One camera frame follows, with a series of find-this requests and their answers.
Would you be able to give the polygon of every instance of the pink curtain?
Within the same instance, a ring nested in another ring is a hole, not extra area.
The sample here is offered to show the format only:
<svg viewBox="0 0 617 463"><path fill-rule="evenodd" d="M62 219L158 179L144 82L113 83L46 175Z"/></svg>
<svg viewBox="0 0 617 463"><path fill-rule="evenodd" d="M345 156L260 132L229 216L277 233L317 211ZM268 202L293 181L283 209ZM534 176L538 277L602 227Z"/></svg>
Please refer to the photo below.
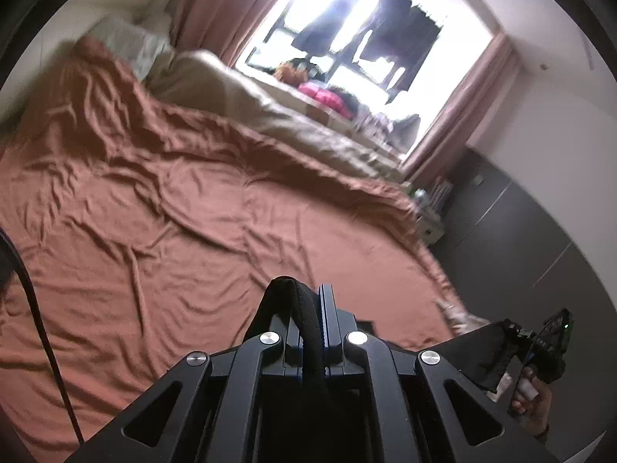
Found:
<svg viewBox="0 0 617 463"><path fill-rule="evenodd" d="M428 187L463 155L470 138L504 84L521 67L518 54L499 32L452 92L425 137L403 164L415 186Z"/></svg>
<svg viewBox="0 0 617 463"><path fill-rule="evenodd" d="M231 66L277 0L180 0L174 43L208 49Z"/></svg>

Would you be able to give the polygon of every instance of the black cable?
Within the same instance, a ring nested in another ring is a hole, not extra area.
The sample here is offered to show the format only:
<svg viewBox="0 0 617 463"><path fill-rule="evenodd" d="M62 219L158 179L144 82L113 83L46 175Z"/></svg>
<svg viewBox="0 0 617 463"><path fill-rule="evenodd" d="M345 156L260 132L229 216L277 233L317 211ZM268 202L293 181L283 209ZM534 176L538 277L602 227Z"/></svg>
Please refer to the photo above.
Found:
<svg viewBox="0 0 617 463"><path fill-rule="evenodd" d="M527 350L527 353L525 354L525 358L523 360L523 366L521 367L521 371L518 374L518 377L516 378L516 383L514 383L514 391L512 392L512 397L510 397L510 403L508 405L509 409L512 408L512 402L514 401L514 395L516 394L516 388L518 387L518 382L523 377L523 371L525 370L525 367L527 367L527 362L531 358L531 352L535 348L536 343L538 342L538 339L540 338L542 333L546 330L546 328L548 327L548 324L550 324L550 322L551 322L551 320L547 321L547 323L544 324L544 327L542 327L542 330L540 332L538 332L538 334L536 334L536 337L534 338L533 342L531 343L531 346L529 347L529 349Z"/></svg>
<svg viewBox="0 0 617 463"><path fill-rule="evenodd" d="M56 385L58 387L58 390L60 390L60 395L62 396L62 400L64 401L64 407L69 414L69 418L71 420L71 424L73 425L73 430L75 431L77 440L79 441L79 445L82 445L84 442L83 436L81 434L81 430L79 429L79 423L77 422L75 411L73 410L73 406L71 405L67 388L64 385L64 380L62 379L62 375L60 374L58 362L56 361L54 351L51 348L51 343L49 342L49 338L47 337L45 326L42 323L41 311L39 310L38 303L36 301L35 288L32 285L32 280L30 280L30 275L28 274L28 270L24 265L24 261L22 260L19 252L15 248L15 245L13 245L13 242L10 241L10 238L8 238L8 235L2 228L0 228L0 250L2 250L10 263L13 265L13 269L17 273L17 276L22 283L24 292L26 293L28 304L30 305L30 312L32 313L32 318L35 321L36 331L38 332L39 338L42 342L42 347L47 354L47 360L49 361L49 364L51 366L51 372L54 374Z"/></svg>

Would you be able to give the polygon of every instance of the bed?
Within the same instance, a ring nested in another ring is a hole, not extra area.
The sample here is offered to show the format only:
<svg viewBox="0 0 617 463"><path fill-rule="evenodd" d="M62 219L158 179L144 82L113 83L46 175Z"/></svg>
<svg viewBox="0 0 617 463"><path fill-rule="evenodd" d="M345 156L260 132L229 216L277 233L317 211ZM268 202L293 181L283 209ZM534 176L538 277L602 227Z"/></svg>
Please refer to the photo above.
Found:
<svg viewBox="0 0 617 463"><path fill-rule="evenodd" d="M331 283L340 308L405 348L454 336L442 310L463 307L409 198L367 177L389 172L379 159L324 158L306 137L325 128L259 91L256 111L173 99L161 71L178 85L178 61L161 49L140 81L104 42L80 39L45 75L0 159L0 223L85 437L187 352L237 345L279 275ZM2 408L38 461L63 461L76 442L17 280L0 301Z"/></svg>

